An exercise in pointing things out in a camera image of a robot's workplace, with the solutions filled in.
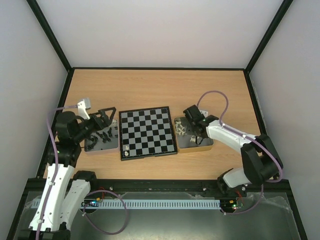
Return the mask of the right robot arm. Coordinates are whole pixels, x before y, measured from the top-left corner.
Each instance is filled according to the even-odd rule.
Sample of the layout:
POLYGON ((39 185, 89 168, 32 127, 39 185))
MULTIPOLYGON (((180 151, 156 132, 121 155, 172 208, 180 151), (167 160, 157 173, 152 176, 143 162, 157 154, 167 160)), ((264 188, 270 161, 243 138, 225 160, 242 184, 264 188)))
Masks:
POLYGON ((202 139, 219 141, 238 152, 242 167, 232 168, 217 179, 218 191, 229 196, 236 187, 274 182, 283 175, 283 163, 271 140, 266 134, 255 136, 233 128, 214 115, 205 116, 196 105, 183 111, 193 134, 202 139))

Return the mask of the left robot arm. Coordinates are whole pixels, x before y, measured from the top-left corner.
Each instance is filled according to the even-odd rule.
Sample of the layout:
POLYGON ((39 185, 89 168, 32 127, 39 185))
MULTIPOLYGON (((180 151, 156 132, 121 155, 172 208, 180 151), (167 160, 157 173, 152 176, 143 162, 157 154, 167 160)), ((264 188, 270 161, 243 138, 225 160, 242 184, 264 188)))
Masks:
POLYGON ((79 171, 71 189, 67 189, 82 151, 80 143, 92 133, 110 126, 116 108, 87 113, 87 107, 78 103, 77 109, 75 114, 64 107, 56 116, 56 133, 50 134, 52 151, 48 155, 47 178, 40 203, 28 228, 19 232, 19 240, 70 239, 76 212, 95 185, 97 177, 93 171, 79 171))

